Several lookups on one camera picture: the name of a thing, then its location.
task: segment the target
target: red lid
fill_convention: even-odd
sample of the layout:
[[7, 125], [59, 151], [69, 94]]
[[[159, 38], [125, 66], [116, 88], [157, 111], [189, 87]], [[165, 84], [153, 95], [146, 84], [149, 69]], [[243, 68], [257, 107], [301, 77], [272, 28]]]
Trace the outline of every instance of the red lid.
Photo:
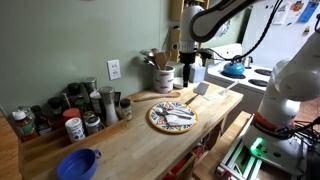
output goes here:
[[71, 118], [80, 118], [80, 111], [78, 108], [70, 108], [63, 112], [63, 120], [68, 121]]

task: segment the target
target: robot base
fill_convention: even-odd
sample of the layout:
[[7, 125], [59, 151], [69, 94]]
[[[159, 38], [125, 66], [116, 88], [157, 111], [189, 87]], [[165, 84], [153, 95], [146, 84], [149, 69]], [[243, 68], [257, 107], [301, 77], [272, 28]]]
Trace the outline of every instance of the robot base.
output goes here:
[[252, 156], [294, 176], [303, 176], [307, 168], [307, 145], [300, 138], [281, 140], [250, 126], [242, 141]]

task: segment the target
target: blue kettle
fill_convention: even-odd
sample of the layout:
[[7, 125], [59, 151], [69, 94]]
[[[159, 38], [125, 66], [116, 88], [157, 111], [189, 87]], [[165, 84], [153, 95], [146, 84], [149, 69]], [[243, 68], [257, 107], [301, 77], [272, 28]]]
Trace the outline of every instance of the blue kettle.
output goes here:
[[244, 65], [241, 63], [241, 60], [231, 61], [223, 67], [223, 72], [231, 76], [241, 76], [245, 70]]

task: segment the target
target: floor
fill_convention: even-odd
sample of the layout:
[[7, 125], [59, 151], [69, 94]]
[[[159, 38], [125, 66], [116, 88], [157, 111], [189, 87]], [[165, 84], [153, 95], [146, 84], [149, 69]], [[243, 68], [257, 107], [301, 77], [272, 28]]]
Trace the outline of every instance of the floor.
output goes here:
[[[295, 120], [312, 122], [320, 115], [320, 98], [302, 102], [300, 105], [300, 110]], [[313, 127], [316, 131], [320, 132], [320, 125], [315, 125]]]

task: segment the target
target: green wall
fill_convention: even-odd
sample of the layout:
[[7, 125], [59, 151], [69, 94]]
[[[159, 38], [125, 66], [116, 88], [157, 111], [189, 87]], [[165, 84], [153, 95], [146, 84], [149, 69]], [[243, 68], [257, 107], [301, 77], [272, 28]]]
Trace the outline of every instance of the green wall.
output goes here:
[[[122, 97], [152, 87], [142, 49], [161, 49], [172, 22], [169, 0], [3, 0], [0, 6], [0, 104], [43, 105], [72, 82], [94, 76]], [[242, 17], [232, 22], [239, 26]], [[237, 42], [237, 27], [217, 46]], [[119, 59], [121, 79], [110, 81], [107, 60]], [[181, 64], [176, 75], [181, 74]]]

